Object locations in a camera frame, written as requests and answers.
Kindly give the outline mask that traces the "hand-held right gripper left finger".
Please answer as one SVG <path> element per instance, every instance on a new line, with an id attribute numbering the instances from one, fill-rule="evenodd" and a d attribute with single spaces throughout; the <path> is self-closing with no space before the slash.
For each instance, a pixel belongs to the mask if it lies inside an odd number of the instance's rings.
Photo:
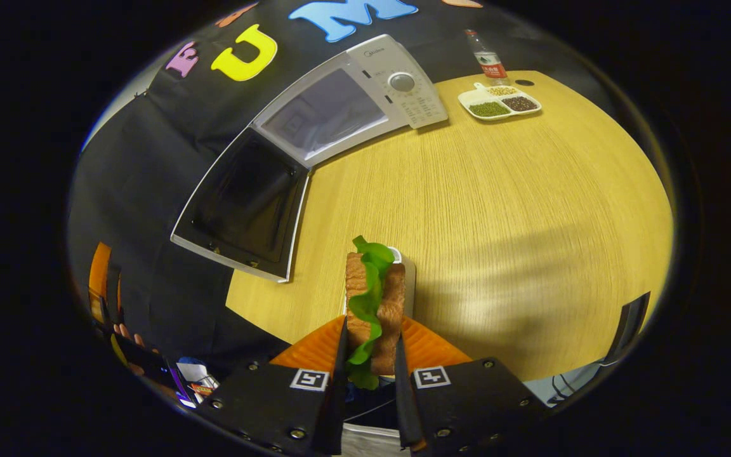
<path id="1" fill-rule="evenodd" d="M 331 337 L 318 368 L 249 361 L 198 405 L 198 418 L 256 454 L 339 454 L 347 318 L 337 316 L 314 333 Z"/>

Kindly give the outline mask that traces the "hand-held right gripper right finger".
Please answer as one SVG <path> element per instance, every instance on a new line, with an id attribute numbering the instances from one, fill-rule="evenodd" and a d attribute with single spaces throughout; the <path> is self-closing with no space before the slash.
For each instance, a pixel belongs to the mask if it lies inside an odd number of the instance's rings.
<path id="1" fill-rule="evenodd" d="M 400 444 L 412 453 L 496 453 L 546 405 L 494 357 L 471 359 L 404 316 L 395 347 Z"/>

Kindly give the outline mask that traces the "lettuce sandwich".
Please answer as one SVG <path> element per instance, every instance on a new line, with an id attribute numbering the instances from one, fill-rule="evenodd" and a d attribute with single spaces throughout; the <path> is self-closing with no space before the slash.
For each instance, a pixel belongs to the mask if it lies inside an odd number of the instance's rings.
<path id="1" fill-rule="evenodd" d="M 345 264 L 348 381 L 376 390 L 395 376 L 397 342 L 406 304 L 406 267 L 386 245 L 353 240 Z"/>

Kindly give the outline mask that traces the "white microwave oven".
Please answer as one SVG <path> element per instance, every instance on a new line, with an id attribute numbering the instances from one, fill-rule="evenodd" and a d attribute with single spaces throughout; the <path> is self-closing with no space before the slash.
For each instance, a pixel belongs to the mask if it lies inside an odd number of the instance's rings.
<path id="1" fill-rule="evenodd" d="M 288 282 L 315 168 L 398 128 L 449 118 L 435 85 L 393 37 L 339 53 L 279 93 L 206 171 L 171 242 L 269 281 Z"/>

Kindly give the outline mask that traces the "small colourful packets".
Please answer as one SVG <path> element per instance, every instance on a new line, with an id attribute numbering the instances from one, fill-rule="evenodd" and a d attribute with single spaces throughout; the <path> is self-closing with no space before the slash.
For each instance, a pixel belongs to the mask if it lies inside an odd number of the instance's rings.
<path id="1" fill-rule="evenodd" d="M 178 359 L 176 366 L 185 380 L 186 387 L 191 389 L 198 402 L 211 396 L 220 387 L 220 383 L 213 376 L 205 361 L 183 356 Z"/>

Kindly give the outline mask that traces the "white tray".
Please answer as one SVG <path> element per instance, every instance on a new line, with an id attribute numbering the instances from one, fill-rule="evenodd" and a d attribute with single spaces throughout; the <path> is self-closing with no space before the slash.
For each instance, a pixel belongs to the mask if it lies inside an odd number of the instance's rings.
<path id="1" fill-rule="evenodd" d="M 394 246 L 388 246 L 388 249 L 393 254 L 393 264 L 402 264 L 404 266 L 404 315 L 413 318 L 417 284 L 415 263 L 412 258 L 404 255 Z"/>

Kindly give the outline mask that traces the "light blue cloth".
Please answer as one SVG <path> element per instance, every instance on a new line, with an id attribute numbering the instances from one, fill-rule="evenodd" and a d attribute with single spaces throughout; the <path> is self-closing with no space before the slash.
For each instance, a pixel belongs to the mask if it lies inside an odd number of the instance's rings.
<path id="1" fill-rule="evenodd" d="M 528 390 L 546 407 L 556 407 L 569 397 L 591 388 L 591 383 L 600 381 L 618 362 L 595 361 L 565 373 L 543 377 L 533 381 L 524 381 Z"/>

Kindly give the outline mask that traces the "dark panel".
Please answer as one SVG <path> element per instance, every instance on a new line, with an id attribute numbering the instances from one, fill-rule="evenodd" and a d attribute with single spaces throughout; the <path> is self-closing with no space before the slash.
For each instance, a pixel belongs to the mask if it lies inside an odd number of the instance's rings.
<path id="1" fill-rule="evenodd" d="M 638 298 L 621 307 L 617 332 L 606 356 L 600 361 L 601 366 L 610 366 L 618 362 L 632 347 L 645 322 L 647 307 L 650 303 L 650 291 L 642 293 Z"/>

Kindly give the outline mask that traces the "white divided dish of beans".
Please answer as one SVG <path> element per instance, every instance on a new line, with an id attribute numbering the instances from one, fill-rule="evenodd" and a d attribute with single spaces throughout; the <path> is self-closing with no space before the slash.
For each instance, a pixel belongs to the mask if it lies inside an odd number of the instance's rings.
<path id="1" fill-rule="evenodd" d="M 514 116 L 534 115 L 543 107 L 528 93 L 512 86 L 484 86 L 458 95 L 458 102 L 479 121 L 502 121 Z"/>

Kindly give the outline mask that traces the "clear water bottle red label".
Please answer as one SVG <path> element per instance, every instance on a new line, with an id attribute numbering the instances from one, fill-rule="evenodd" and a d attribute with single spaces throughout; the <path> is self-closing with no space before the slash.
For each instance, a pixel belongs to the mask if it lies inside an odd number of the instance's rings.
<path id="1" fill-rule="evenodd" d="M 482 40 L 475 30 L 465 29 L 464 34 L 468 40 L 471 52 L 475 55 L 475 60 L 491 84 L 493 86 L 510 86 L 510 78 L 495 50 L 490 49 L 490 46 Z"/>

